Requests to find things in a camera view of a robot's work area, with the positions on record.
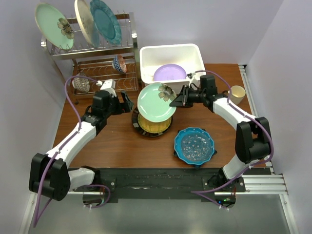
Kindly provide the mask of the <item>lilac plate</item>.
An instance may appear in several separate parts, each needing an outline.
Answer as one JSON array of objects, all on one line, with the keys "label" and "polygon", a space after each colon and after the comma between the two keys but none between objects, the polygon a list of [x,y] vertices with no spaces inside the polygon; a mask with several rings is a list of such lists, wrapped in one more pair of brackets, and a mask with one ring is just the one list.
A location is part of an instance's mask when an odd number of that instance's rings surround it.
[{"label": "lilac plate", "polygon": [[182,80],[186,78],[186,71],[177,64],[166,64],[154,73],[154,81]]}]

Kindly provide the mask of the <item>yellow woven pattern plate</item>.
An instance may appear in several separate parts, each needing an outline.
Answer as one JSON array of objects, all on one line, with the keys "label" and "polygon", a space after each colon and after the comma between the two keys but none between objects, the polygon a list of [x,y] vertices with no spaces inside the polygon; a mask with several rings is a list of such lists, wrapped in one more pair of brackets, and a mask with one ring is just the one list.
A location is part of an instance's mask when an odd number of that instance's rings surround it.
[{"label": "yellow woven pattern plate", "polygon": [[151,122],[147,119],[145,119],[141,114],[138,114],[137,117],[139,126],[146,132],[149,133],[160,133],[164,132],[170,127],[170,124],[172,123],[172,119],[169,118],[162,122]]}]

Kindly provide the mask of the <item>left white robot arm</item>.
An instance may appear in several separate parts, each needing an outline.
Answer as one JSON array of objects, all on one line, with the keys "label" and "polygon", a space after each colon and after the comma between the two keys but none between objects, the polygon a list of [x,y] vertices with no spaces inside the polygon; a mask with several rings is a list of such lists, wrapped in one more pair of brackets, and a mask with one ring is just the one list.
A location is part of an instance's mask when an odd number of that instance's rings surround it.
[{"label": "left white robot arm", "polygon": [[65,198],[69,191],[85,186],[96,191],[101,186],[99,172],[91,167],[70,171],[69,165],[83,147],[94,139],[106,126],[107,119],[132,111],[133,102],[125,91],[121,92],[123,101],[112,92],[95,92],[93,101],[73,131],[56,147],[45,154],[37,153],[31,161],[29,190],[56,201]]}]

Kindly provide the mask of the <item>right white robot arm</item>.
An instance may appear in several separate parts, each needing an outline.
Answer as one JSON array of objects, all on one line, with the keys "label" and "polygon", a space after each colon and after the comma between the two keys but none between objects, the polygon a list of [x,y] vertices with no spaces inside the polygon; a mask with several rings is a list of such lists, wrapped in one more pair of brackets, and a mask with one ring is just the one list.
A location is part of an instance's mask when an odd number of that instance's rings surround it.
[{"label": "right white robot arm", "polygon": [[227,192],[234,186],[234,181],[251,167],[271,160],[274,147],[268,120],[249,115],[238,108],[228,95],[219,93],[215,84],[217,76],[216,73],[207,72],[200,77],[199,87],[184,85],[170,106],[191,108],[194,103],[202,103],[234,127],[235,155],[210,179],[214,187],[212,192]]}]

